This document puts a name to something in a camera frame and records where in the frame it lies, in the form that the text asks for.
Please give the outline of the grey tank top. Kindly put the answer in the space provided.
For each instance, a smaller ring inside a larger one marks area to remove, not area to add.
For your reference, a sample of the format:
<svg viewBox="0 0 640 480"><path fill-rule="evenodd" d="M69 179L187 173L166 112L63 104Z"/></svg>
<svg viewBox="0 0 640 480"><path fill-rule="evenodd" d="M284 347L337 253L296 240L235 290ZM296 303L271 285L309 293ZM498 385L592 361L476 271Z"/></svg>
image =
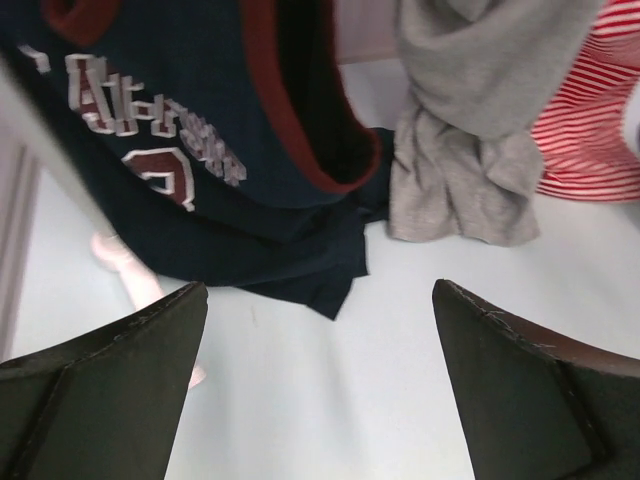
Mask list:
<svg viewBox="0 0 640 480"><path fill-rule="evenodd" d="M395 131L389 232L514 247L539 235L544 162L531 129L570 70L598 1L395 5L409 89Z"/></svg>

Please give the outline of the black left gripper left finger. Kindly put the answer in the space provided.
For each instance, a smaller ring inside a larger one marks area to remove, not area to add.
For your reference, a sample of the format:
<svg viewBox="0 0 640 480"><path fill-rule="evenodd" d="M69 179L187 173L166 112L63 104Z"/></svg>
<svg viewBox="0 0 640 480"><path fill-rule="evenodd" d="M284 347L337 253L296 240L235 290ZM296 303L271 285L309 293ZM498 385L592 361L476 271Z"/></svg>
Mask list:
<svg viewBox="0 0 640 480"><path fill-rule="evenodd" d="M4 479L162 479L207 316L190 283L1 365Z"/></svg>

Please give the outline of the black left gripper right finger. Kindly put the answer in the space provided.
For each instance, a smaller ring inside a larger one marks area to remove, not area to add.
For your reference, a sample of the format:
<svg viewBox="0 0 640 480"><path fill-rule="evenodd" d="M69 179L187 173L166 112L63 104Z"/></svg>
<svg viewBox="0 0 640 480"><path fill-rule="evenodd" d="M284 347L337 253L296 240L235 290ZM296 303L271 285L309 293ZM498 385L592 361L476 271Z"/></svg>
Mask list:
<svg viewBox="0 0 640 480"><path fill-rule="evenodd" d="M432 302L475 478L638 478L638 360L449 280Z"/></svg>

